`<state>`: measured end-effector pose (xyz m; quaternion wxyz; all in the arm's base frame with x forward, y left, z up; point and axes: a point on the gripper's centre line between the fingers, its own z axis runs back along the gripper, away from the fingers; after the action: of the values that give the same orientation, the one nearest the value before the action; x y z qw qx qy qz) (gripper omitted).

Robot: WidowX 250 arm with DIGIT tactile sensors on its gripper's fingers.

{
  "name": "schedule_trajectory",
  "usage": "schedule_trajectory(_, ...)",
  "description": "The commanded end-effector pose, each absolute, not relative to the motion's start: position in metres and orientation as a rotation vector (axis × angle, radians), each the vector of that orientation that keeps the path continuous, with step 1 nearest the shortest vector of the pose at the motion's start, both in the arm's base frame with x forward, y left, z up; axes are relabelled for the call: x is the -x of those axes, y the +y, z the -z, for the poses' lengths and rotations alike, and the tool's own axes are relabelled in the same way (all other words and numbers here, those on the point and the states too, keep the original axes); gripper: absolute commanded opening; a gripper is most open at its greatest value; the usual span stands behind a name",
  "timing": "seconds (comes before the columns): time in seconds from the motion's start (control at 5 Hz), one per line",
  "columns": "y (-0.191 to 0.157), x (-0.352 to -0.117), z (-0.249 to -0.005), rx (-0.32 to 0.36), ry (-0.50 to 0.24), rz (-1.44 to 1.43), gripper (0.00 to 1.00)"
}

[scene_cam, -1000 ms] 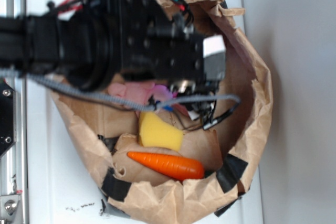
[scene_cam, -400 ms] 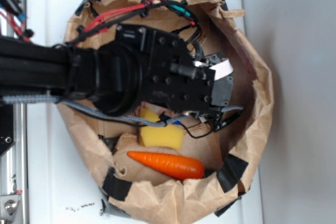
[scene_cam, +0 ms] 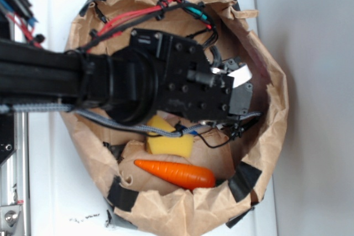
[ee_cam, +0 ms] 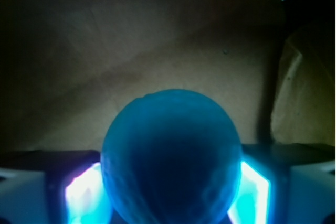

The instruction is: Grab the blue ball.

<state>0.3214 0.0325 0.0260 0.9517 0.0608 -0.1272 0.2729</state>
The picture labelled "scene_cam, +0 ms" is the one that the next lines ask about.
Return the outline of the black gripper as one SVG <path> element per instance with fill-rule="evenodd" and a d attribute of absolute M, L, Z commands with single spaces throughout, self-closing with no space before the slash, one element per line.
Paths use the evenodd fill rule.
<path fill-rule="evenodd" d="M 150 29 L 135 29 L 129 45 L 152 60 L 158 77 L 154 109 L 191 122 L 226 122 L 248 113 L 253 85 L 232 89 L 233 79 L 211 71 L 202 46 L 182 36 Z M 239 56 L 223 60 L 225 73 L 240 68 Z"/>

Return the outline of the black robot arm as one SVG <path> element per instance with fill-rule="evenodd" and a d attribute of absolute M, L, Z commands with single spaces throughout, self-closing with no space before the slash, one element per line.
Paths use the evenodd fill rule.
<path fill-rule="evenodd" d="M 113 55 L 54 53 L 1 40 L 1 104 L 62 103 L 101 108 L 123 125 L 145 123 L 157 111 L 192 122 L 237 123 L 248 113 L 249 80 L 234 61 L 211 65 L 197 42 L 134 29 Z"/>

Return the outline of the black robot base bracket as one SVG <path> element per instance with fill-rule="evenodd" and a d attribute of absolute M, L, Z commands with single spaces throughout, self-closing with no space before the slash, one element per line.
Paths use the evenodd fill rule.
<path fill-rule="evenodd" d="M 14 137 L 1 138 L 0 165 L 3 165 L 14 153 Z"/>

